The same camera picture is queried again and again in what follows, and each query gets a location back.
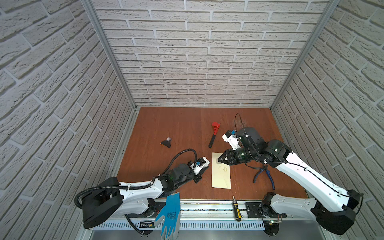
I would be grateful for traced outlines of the cream yellow envelope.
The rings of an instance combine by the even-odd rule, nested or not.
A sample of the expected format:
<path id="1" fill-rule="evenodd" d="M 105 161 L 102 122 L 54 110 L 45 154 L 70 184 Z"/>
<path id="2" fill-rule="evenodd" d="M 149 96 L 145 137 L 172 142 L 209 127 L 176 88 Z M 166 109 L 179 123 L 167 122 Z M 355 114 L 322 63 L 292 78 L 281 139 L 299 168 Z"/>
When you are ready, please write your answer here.
<path id="1" fill-rule="evenodd" d="M 231 189 L 230 167 L 218 161 L 220 153 L 212 153 L 212 188 Z"/>

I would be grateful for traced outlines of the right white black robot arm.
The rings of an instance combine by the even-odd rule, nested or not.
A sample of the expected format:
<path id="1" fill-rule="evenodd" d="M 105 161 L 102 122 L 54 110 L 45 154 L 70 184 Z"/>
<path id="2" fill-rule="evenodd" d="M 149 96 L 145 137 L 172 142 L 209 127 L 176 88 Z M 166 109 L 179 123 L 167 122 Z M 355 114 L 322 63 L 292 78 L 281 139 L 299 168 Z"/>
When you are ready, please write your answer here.
<path id="1" fill-rule="evenodd" d="M 256 161 L 268 165 L 295 180 L 312 195 L 310 199 L 285 197 L 267 193 L 258 212 L 264 218 L 293 215 L 316 221 L 325 230 L 343 235 L 355 223 L 363 195 L 345 190 L 307 165 L 290 147 L 279 140 L 265 142 L 254 128 L 245 127 L 222 136 L 230 144 L 219 158 L 228 166 Z"/>

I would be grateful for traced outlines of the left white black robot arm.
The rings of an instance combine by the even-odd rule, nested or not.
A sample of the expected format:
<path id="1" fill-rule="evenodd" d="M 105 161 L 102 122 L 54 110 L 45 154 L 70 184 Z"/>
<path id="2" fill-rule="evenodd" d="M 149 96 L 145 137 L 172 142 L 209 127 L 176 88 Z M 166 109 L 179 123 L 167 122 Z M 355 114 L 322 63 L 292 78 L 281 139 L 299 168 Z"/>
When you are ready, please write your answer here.
<path id="1" fill-rule="evenodd" d="M 83 213 L 83 227 L 94 228 L 118 215 L 145 215 L 149 209 L 155 209 L 155 199 L 168 197 L 190 181 L 198 183 L 209 165 L 203 157 L 195 163 L 180 164 L 151 181 L 124 183 L 111 177 L 96 187 L 83 190 L 74 199 Z"/>

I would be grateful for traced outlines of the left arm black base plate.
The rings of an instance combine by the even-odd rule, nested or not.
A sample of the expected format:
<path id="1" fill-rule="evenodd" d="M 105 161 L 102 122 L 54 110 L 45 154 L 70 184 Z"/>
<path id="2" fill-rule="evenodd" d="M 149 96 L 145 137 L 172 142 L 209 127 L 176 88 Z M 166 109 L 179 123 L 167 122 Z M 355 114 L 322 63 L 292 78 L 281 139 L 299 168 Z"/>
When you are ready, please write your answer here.
<path id="1" fill-rule="evenodd" d="M 142 214 L 128 214 L 130 218 L 155 218 L 160 213 L 161 209 L 166 205 L 166 202 L 149 203 L 149 208 Z"/>

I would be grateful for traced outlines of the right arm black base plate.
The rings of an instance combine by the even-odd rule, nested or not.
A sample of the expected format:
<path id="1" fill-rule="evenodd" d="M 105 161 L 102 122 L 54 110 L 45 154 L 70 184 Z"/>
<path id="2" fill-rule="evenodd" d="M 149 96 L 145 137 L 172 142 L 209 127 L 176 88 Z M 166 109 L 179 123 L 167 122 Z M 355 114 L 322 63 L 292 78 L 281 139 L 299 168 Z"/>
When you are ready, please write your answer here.
<path id="1" fill-rule="evenodd" d="M 261 202 L 246 202 L 248 218 L 286 218 L 287 214 L 278 214 L 269 205 Z"/>

